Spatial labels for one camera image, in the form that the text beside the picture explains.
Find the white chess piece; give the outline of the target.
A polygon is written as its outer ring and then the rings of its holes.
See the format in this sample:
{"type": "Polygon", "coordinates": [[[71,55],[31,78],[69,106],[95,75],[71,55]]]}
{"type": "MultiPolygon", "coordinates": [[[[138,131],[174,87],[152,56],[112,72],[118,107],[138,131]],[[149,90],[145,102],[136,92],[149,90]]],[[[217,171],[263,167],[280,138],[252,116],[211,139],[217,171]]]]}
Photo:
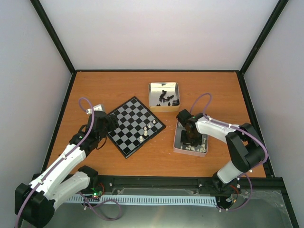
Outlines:
{"type": "Polygon", "coordinates": [[[143,135],[144,135],[144,136],[147,136],[147,135],[148,135],[147,127],[145,126],[145,127],[143,128],[143,130],[144,130],[143,135]]]}

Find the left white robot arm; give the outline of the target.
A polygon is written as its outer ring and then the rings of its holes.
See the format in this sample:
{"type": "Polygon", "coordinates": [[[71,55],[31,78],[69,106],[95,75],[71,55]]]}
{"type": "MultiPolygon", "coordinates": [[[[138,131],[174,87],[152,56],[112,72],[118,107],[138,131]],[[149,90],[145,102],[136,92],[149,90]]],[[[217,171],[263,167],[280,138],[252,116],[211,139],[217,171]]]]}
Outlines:
{"type": "Polygon", "coordinates": [[[29,184],[15,190],[15,214],[37,228],[43,228],[55,211],[74,194],[98,188],[98,172],[83,166],[70,178],[68,174],[98,145],[107,134],[118,128],[114,114],[93,111],[86,125],[81,126],[60,156],[29,184]]]}

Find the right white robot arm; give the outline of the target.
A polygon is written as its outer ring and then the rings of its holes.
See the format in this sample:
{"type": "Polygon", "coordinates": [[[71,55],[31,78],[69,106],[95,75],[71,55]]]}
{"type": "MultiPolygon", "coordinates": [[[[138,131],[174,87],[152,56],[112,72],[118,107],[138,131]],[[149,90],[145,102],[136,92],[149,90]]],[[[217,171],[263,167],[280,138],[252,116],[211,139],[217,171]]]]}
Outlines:
{"type": "Polygon", "coordinates": [[[224,192],[234,179],[263,164],[268,152],[254,127],[215,120],[203,113],[192,115],[186,109],[176,116],[174,149],[187,153],[205,153],[209,136],[224,142],[230,161],[212,176],[216,192],[224,192]]]}

